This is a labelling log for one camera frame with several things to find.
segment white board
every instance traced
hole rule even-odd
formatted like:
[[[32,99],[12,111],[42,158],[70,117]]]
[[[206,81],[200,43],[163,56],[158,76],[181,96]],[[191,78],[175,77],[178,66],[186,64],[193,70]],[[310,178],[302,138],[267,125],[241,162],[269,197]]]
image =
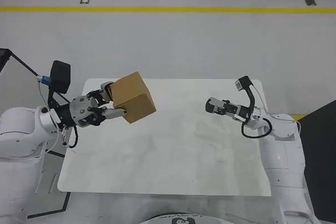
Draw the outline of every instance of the white board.
[[[107,81],[115,80],[87,80],[83,94]],[[133,124],[116,118],[79,128],[77,147],[66,152],[61,191],[270,196],[258,141],[241,135],[241,123],[205,112],[210,97],[248,106],[236,80],[144,81],[157,112]],[[253,83],[264,96],[260,81]]]

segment brown cardboard box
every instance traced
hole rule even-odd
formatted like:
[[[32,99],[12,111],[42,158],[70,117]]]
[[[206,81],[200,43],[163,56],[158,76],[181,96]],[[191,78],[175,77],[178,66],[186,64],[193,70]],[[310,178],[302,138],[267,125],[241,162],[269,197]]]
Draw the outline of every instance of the brown cardboard box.
[[[110,86],[113,107],[126,110],[123,116],[130,124],[156,111],[150,91],[139,72],[117,80]]]

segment yellow floor stripe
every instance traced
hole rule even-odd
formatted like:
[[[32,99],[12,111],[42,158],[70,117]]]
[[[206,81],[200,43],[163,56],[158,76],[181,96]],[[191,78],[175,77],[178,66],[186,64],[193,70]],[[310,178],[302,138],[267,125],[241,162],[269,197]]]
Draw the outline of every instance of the yellow floor stripe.
[[[336,8],[0,6],[0,12],[191,12],[336,14]]]
[[[303,114],[289,114],[294,120],[300,120],[301,118],[305,117],[306,115]]]

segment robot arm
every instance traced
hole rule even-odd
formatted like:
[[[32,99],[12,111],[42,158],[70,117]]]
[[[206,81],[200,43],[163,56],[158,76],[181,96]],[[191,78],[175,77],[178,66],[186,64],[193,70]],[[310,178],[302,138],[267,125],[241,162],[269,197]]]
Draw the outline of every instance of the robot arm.
[[[260,156],[273,199],[269,223],[320,223],[305,199],[306,190],[302,186],[305,156],[296,122],[289,115],[271,115],[266,108],[256,108],[250,90],[253,84],[248,76],[240,78],[235,85],[238,90],[244,89],[248,93],[249,107],[210,98],[206,103],[206,111],[230,116],[242,123],[243,136],[259,139]],[[259,136],[247,136],[244,127],[257,129]]]
[[[56,61],[50,77],[38,78],[42,84],[49,86],[48,101],[44,101],[47,106],[11,108],[0,117],[1,222],[26,220],[30,198],[40,181],[48,140],[56,137],[57,143],[58,132],[76,126],[97,126],[104,120],[125,115],[123,109],[104,106],[112,101],[109,87],[112,82],[103,83],[98,90],[60,105],[53,95],[61,96],[68,89],[69,70],[63,72],[67,66]]]

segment blue connector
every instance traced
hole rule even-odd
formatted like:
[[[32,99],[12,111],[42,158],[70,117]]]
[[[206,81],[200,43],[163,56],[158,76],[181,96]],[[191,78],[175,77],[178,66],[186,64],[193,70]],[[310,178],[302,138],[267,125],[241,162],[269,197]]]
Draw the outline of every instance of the blue connector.
[[[51,84],[51,78],[48,77],[48,76],[43,76],[43,77],[42,77],[42,80],[41,80],[41,83],[42,83],[42,84],[45,84],[45,85],[47,85],[47,86],[50,86],[50,84]]]

